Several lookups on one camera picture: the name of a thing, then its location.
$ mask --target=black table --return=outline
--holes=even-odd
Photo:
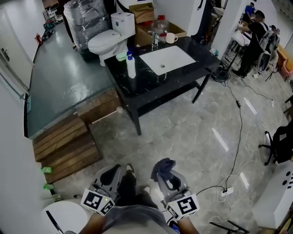
[[[158,76],[139,57],[142,54],[175,45],[189,54],[196,62]],[[211,73],[217,69],[220,63],[220,60],[212,55],[206,47],[190,37],[179,38],[172,45],[159,43],[156,48],[151,45],[136,48],[133,51],[133,56],[136,60],[136,77],[134,79],[128,76],[126,61],[119,62],[116,57],[111,57],[105,60],[105,64],[120,101],[133,120],[138,135],[141,135],[139,116],[197,87],[198,92],[193,99],[194,103],[205,88]],[[199,85],[196,80],[203,76],[205,79]]]

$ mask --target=tile floor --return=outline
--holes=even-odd
[[[288,123],[283,115],[284,101],[292,92],[279,74],[265,82],[268,74],[255,80],[249,75],[245,83],[256,92],[274,100],[256,95],[245,87],[241,80],[232,76],[229,86],[241,103],[243,129],[239,153],[233,174],[241,170],[249,182],[246,189],[239,175],[229,178],[228,187],[233,186],[235,194],[229,196],[232,206],[231,220],[257,232],[251,208],[264,191],[274,171],[274,165],[265,167],[267,150],[260,143],[267,143],[265,130],[275,133],[281,125]],[[82,194],[95,178],[96,172],[110,164],[132,163],[140,184],[148,183],[153,166],[161,159],[176,160],[175,169],[183,174],[194,193],[209,186],[218,185],[232,169],[241,127],[239,109],[229,88],[210,80],[199,100],[192,104],[196,90],[190,90],[165,103],[150,113],[140,117],[142,136],[137,136],[133,123],[126,113],[113,115],[95,123],[92,133],[104,154],[104,159],[55,183],[57,192],[64,199],[74,194]],[[246,98],[256,114],[246,104]],[[217,190],[211,188],[200,193],[197,198],[200,211],[191,217],[200,233],[226,233],[209,224],[212,216],[225,220],[229,218],[227,201],[216,202]]]
[[[28,137],[86,98],[112,87],[99,59],[85,61],[63,23],[39,49],[32,72],[32,109],[27,115]]]

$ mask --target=faucet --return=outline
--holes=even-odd
[[[165,43],[164,41],[159,39],[159,35],[155,31],[152,31],[152,46],[157,47],[159,45],[159,41]]]

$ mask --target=fire extinguisher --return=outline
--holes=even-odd
[[[38,43],[39,43],[40,45],[43,44],[42,39],[41,39],[41,36],[40,36],[38,33],[37,33],[35,39],[38,41]]]

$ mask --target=black hair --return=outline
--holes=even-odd
[[[265,14],[262,13],[262,11],[260,11],[260,10],[256,11],[255,14],[256,14],[256,15],[259,15],[259,16],[260,16],[261,18],[263,18],[263,19],[266,18],[266,17],[265,17]]]

